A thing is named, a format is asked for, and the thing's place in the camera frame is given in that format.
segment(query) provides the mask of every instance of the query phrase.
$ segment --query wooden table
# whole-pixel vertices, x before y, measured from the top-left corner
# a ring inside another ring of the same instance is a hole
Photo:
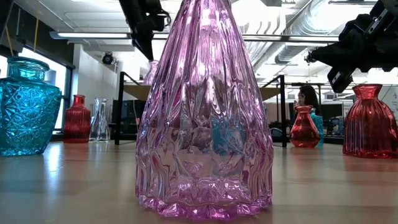
[[[51,143],[43,156],[0,158],[0,223],[191,223],[139,206],[134,148]],[[398,161],[275,147],[273,178],[273,206],[230,223],[398,223]]]

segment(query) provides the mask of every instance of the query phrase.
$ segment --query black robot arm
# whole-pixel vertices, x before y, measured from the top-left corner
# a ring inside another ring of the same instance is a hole
[[[171,23],[169,14],[162,9],[159,0],[119,0],[131,29],[132,44],[148,60],[154,59],[152,39],[154,31],[163,31]]]
[[[369,14],[347,22],[339,42],[311,51],[307,61],[320,61],[332,67],[328,80],[335,93],[347,88],[357,68],[362,72],[371,68],[390,72],[398,67],[397,16],[395,0],[378,0]]]

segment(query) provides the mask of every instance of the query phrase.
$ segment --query textured glass pattern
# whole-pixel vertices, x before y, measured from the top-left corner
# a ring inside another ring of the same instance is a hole
[[[315,115],[315,108],[311,109],[310,116],[311,116],[312,122],[315,124],[315,127],[317,127],[318,133],[320,136],[318,146],[322,147],[323,146],[323,117],[319,116],[319,115]]]
[[[7,78],[0,79],[0,153],[41,154],[54,130],[61,91],[43,81],[46,63],[24,57],[8,63]]]
[[[95,98],[95,115],[91,121],[90,141],[108,142],[111,139],[105,109],[106,99]]]
[[[184,0],[137,137],[136,195],[166,217],[228,220],[271,204],[272,139],[228,0]]]
[[[290,142],[295,147],[315,147],[320,140],[318,129],[310,117],[312,106],[297,106],[297,118],[290,130]]]
[[[357,101],[345,121],[343,153],[365,158],[397,158],[397,123],[390,108],[377,96],[382,85],[353,88]]]
[[[90,111],[85,108],[85,96],[74,95],[73,105],[65,113],[63,141],[87,143],[90,134]]]
[[[159,62],[156,60],[149,61],[150,69],[144,78],[143,85],[152,85],[152,82],[154,81],[154,78],[155,78],[158,64],[159,64]]]

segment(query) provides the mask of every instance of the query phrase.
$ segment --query small red vase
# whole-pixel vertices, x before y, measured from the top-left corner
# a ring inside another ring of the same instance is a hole
[[[74,95],[73,105],[66,110],[63,141],[87,143],[90,134],[90,111],[85,108],[85,96]]]
[[[295,147],[315,147],[320,140],[320,136],[313,123],[310,112],[312,106],[298,106],[297,118],[290,131],[290,142]]]
[[[357,101],[346,116],[343,154],[364,158],[397,158],[397,123],[377,96],[382,85],[353,88]]]

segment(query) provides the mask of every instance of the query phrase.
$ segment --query person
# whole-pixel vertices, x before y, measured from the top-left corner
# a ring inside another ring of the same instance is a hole
[[[300,92],[298,93],[298,102],[296,106],[311,105],[315,108],[315,114],[321,115],[321,110],[315,90],[310,85],[304,85],[300,87]]]

